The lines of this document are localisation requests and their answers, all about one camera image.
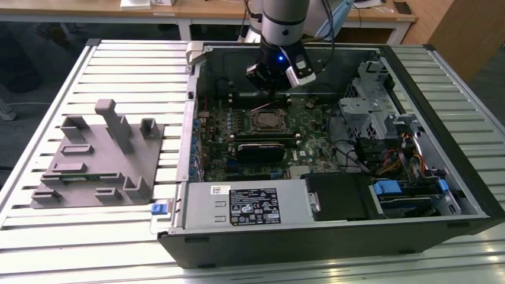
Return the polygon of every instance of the yellow wire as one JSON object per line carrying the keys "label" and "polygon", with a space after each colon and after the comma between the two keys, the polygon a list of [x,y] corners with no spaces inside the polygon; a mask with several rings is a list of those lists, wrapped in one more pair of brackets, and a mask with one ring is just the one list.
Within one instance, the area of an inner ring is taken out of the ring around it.
{"label": "yellow wire", "polygon": [[392,169],[395,169],[400,164],[400,160],[392,163],[377,175],[381,175],[383,173],[389,172]]}

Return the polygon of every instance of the barcode sticker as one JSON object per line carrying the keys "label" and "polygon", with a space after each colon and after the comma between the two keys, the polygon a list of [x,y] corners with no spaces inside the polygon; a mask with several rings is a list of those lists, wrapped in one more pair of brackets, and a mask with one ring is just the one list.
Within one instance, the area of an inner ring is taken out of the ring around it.
{"label": "barcode sticker", "polygon": [[231,188],[229,185],[212,185],[211,194],[228,194],[229,188]]}

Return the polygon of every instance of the motherboard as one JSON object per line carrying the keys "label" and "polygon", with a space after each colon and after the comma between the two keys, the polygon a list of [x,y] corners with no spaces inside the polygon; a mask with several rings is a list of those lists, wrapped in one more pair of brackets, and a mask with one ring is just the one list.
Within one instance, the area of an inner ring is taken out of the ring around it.
{"label": "motherboard", "polygon": [[308,95],[285,95],[263,105],[211,98],[200,104],[207,182],[299,179],[339,171],[327,134],[335,104]]}

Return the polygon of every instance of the white cable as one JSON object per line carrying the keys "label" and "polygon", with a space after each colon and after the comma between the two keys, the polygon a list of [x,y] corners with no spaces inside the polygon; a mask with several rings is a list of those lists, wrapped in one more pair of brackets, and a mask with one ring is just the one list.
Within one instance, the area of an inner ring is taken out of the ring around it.
{"label": "white cable", "polygon": [[51,105],[51,102],[15,102],[7,105]]}

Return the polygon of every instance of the table leg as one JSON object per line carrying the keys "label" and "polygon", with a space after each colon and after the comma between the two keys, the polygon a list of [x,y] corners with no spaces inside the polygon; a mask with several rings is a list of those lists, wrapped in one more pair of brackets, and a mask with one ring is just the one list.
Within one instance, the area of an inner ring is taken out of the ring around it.
{"label": "table leg", "polygon": [[411,22],[399,22],[388,39],[388,44],[401,44],[408,33]]}
{"label": "table leg", "polygon": [[181,40],[191,40],[191,19],[177,19],[179,33],[181,34]]}

